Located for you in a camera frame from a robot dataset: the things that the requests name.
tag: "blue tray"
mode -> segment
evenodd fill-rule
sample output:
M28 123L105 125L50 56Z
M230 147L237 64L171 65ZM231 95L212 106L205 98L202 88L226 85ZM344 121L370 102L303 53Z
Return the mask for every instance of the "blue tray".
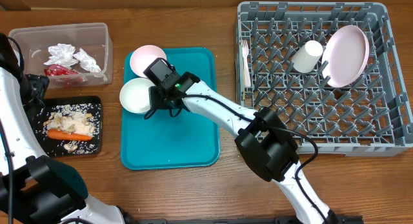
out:
M216 91L214 56L206 48L164 49L176 70L191 72ZM137 78L125 60L123 83ZM142 114L122 111L121 161L132 170L200 167L219 157L219 127L211 120L183 110L170 117L158 110L149 120Z

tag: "crumpled paper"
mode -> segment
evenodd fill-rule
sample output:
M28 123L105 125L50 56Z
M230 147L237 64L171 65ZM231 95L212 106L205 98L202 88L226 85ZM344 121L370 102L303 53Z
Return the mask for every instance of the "crumpled paper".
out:
M52 55L45 65L61 65L67 69L71 69L70 66L78 63L78 60L73 58L73 53L76 48L68 44L57 44L56 46L50 46L48 48L49 53Z
M96 64L96 60L93 57L90 57L82 48L79 49L79 52L74 54L77 60L80 61L80 66L88 72L100 72L101 68Z

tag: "fork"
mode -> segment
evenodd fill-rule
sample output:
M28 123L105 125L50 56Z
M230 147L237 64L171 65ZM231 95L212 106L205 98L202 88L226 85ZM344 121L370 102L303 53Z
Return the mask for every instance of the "fork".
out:
M242 50L243 50L243 61L244 61L244 87L251 87L251 78L250 71L248 69L248 60L247 56L249 53L249 47L247 41L244 39L242 41Z

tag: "pink plate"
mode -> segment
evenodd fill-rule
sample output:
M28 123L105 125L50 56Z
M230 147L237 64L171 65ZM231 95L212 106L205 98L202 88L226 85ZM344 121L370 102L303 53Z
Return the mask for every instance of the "pink plate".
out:
M322 63L328 61L323 77L328 84L341 88L354 82L364 71L368 60L367 36L356 26L340 28L328 41Z
M166 59L166 54L157 46L141 46L130 56L130 68L139 77L146 78L143 71L157 58Z

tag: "wooden table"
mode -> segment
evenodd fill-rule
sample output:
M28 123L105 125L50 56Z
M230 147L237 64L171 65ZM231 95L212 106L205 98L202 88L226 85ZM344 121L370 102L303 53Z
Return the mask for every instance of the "wooden table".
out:
M399 59L413 101L413 6L388 5ZM49 90L47 97L98 95L103 102L103 148L96 157L59 158L82 175L89 193L133 217L166 219L271 218L294 210L273 183L259 179L221 130L221 155L211 167L131 171L119 158L119 91L125 57L139 46L204 46L215 56L218 92L235 100L236 7L0 12L0 32L14 28L104 22L114 45L111 85ZM392 158L319 156L305 174L337 214L365 223L413 223L413 150Z

